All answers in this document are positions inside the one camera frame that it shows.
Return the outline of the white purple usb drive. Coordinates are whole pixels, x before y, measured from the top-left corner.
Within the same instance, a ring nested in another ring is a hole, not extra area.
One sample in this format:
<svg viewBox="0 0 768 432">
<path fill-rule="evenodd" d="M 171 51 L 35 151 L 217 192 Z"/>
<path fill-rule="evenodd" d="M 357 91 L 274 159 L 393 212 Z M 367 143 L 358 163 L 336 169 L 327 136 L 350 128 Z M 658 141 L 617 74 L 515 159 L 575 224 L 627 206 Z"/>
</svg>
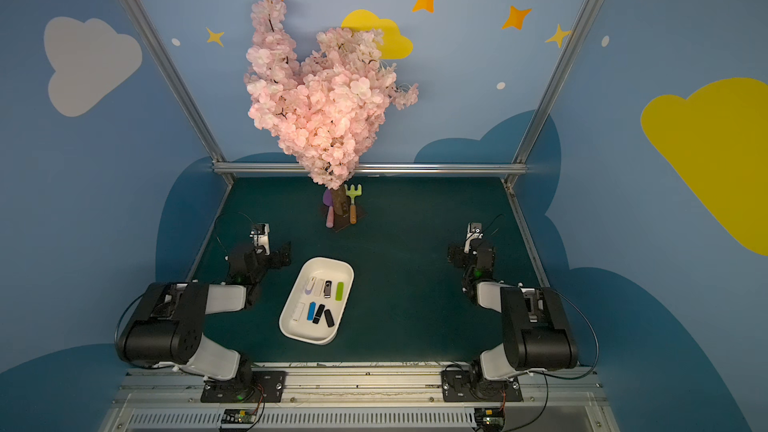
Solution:
<svg viewBox="0 0 768 432">
<path fill-rule="evenodd" d="M 316 278 L 310 277 L 305 284 L 304 293 L 306 295 L 312 295 L 315 288 L 315 284 L 316 284 Z"/>
</svg>

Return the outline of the blue usb flash drive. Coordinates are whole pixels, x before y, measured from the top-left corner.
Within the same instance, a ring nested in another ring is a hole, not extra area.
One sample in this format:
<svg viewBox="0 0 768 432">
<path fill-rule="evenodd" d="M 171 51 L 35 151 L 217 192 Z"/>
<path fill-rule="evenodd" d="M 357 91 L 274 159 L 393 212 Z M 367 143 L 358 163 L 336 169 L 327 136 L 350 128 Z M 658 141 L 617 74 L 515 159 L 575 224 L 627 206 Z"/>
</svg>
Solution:
<svg viewBox="0 0 768 432">
<path fill-rule="evenodd" d="M 316 302 L 311 302 L 308 306 L 307 320 L 313 321 L 316 313 Z"/>
</svg>

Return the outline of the white oval storage tray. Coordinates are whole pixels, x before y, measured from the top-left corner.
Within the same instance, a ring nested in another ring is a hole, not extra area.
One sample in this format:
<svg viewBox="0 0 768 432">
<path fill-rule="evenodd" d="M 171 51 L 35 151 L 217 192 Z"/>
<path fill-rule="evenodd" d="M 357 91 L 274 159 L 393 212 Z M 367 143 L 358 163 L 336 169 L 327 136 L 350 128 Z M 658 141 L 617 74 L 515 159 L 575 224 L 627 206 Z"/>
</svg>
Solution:
<svg viewBox="0 0 768 432">
<path fill-rule="evenodd" d="M 324 283 L 331 280 L 333 282 L 331 297 L 325 298 L 324 295 L 316 297 L 314 291 L 312 295 L 306 295 L 304 288 L 310 277 L 315 277 L 316 281 L 323 279 Z M 290 339 L 313 345 L 323 346 L 332 342 L 338 333 L 354 277 L 353 268 L 346 262 L 324 257 L 308 260 L 302 266 L 281 312 L 278 321 L 281 332 Z M 344 283 L 344 299 L 341 302 L 335 300 L 338 282 Z M 331 310 L 335 320 L 333 328 L 326 325 L 324 314 L 318 324 L 307 320 L 308 306 L 311 302 L 316 302 L 316 308 L 324 304 L 326 309 Z"/>
</svg>

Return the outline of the green usb flash drive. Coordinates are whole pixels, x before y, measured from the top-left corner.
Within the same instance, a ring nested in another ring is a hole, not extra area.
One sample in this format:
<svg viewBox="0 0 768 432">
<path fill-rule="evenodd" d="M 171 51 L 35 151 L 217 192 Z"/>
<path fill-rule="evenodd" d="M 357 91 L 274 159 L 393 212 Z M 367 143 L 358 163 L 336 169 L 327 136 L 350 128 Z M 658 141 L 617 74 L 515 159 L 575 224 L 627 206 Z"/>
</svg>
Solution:
<svg viewBox="0 0 768 432">
<path fill-rule="evenodd" d="M 335 292 L 335 300 L 341 302 L 344 299 L 344 283 L 338 282 Z"/>
</svg>

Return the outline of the black oval usb drive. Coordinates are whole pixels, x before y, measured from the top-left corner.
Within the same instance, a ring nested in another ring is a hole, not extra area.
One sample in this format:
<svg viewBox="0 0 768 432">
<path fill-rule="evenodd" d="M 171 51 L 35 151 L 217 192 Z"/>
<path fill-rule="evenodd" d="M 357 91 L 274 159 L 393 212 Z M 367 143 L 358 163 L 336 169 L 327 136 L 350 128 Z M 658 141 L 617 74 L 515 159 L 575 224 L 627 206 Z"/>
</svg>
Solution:
<svg viewBox="0 0 768 432">
<path fill-rule="evenodd" d="M 330 309 L 325 309 L 324 310 L 324 318 L 325 318 L 325 321 L 326 321 L 326 325 L 329 328 L 333 328 L 335 326 L 335 320 L 334 320 L 333 314 L 332 314 Z"/>
</svg>

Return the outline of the black glossy usb drive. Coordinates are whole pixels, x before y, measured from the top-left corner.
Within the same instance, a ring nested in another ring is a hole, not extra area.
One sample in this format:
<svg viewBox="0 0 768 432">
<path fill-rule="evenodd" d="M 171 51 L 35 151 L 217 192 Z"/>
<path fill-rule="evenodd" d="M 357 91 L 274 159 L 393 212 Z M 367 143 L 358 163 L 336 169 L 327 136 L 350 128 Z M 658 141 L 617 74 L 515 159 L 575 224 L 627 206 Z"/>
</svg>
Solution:
<svg viewBox="0 0 768 432">
<path fill-rule="evenodd" d="M 320 322 L 320 320 L 321 320 L 321 318 L 322 318 L 322 316 L 323 316 L 323 314 L 325 312 L 325 309 L 326 309 L 326 307 L 325 307 L 324 304 L 320 304 L 316 308 L 316 311 L 315 311 L 315 314 L 314 314 L 314 317 L 313 317 L 313 320 L 312 320 L 312 322 L 314 324 L 318 324 Z"/>
</svg>

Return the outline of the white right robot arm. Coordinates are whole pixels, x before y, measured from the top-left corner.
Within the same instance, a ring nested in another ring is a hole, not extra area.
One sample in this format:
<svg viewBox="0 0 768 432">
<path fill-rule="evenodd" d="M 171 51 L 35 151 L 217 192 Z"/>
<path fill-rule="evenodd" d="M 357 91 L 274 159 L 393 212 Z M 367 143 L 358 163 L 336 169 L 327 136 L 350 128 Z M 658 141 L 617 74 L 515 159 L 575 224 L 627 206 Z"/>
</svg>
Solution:
<svg viewBox="0 0 768 432">
<path fill-rule="evenodd" d="M 507 381 L 526 372 L 573 369 L 579 352 L 562 299 L 549 287 L 508 285 L 493 276 L 495 248 L 481 238 L 450 245 L 447 258 L 463 271 L 462 292 L 501 317 L 501 342 L 473 362 L 475 376 Z"/>
</svg>

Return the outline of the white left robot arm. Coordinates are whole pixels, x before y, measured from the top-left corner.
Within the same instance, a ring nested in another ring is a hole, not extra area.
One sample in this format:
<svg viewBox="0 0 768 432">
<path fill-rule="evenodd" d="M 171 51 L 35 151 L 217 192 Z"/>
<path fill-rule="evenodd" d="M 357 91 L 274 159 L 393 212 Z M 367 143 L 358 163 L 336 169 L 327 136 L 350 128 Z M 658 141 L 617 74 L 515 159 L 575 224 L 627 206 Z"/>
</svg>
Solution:
<svg viewBox="0 0 768 432">
<path fill-rule="evenodd" d="M 176 367 L 210 381 L 249 385 L 248 359 L 206 337 L 205 319 L 253 306 L 266 273 L 290 265 L 291 251 L 289 242 L 276 249 L 248 242 L 230 252 L 222 284 L 150 284 L 126 325 L 117 329 L 119 358 L 136 367 Z"/>
</svg>

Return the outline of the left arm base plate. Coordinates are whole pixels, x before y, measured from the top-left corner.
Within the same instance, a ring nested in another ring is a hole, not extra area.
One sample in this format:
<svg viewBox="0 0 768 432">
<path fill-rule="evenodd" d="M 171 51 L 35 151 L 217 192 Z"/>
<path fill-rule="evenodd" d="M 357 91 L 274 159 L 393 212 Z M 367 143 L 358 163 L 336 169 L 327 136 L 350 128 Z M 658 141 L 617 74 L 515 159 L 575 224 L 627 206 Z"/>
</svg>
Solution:
<svg viewBox="0 0 768 432">
<path fill-rule="evenodd" d="M 287 373 L 282 370 L 252 370 L 250 374 L 228 381 L 207 380 L 202 403 L 279 403 Z"/>
</svg>

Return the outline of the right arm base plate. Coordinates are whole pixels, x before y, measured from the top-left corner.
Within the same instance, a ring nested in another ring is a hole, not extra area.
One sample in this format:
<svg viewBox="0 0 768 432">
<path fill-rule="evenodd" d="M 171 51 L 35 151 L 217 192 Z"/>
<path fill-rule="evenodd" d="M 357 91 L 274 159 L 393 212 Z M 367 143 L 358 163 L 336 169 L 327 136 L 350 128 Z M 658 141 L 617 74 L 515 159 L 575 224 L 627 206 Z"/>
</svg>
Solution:
<svg viewBox="0 0 768 432">
<path fill-rule="evenodd" d="M 440 374 L 445 402 L 522 402 L 520 384 L 513 381 L 491 381 L 467 369 L 448 367 Z"/>
</svg>

